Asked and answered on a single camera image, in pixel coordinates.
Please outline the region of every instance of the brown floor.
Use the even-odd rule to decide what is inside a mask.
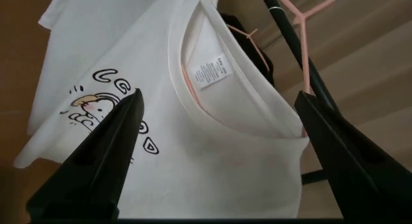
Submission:
[[[37,160],[26,169],[12,167],[29,139],[26,125],[49,36],[37,21],[50,1],[0,0],[0,223],[27,223],[27,199],[59,166]],[[299,217],[341,215],[327,182],[303,191]]]

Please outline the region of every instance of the white t-shirt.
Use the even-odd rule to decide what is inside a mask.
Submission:
[[[230,34],[216,1],[152,0],[78,73],[54,102],[57,109],[38,119],[15,166],[38,157],[63,162],[120,99],[140,88],[144,121],[118,203],[120,218],[296,217],[299,161],[308,139],[301,138],[299,117]],[[60,60],[49,61],[64,64]],[[56,83],[39,83],[58,90]],[[48,100],[40,94],[34,107]]]

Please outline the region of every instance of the clothing tag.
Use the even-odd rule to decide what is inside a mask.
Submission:
[[[224,79],[227,75],[233,73],[230,64],[224,54],[213,59],[212,61],[201,64],[191,70],[192,79],[200,89]]]

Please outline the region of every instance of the cartoon character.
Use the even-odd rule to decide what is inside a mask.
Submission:
[[[70,104],[80,107],[84,113],[73,113],[69,115],[69,119],[82,124],[91,132],[119,102],[120,99],[112,93],[84,95]]]

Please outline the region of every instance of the beige curtain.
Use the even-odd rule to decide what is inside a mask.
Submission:
[[[291,0],[305,11],[324,0]],[[274,64],[277,90],[293,104],[302,73],[262,0],[220,0]],[[286,10],[290,21],[293,15]],[[412,169],[412,0],[338,0],[308,20],[309,55],[343,115]],[[321,166],[312,147],[304,173]],[[327,182],[305,185],[300,217],[339,217]]]

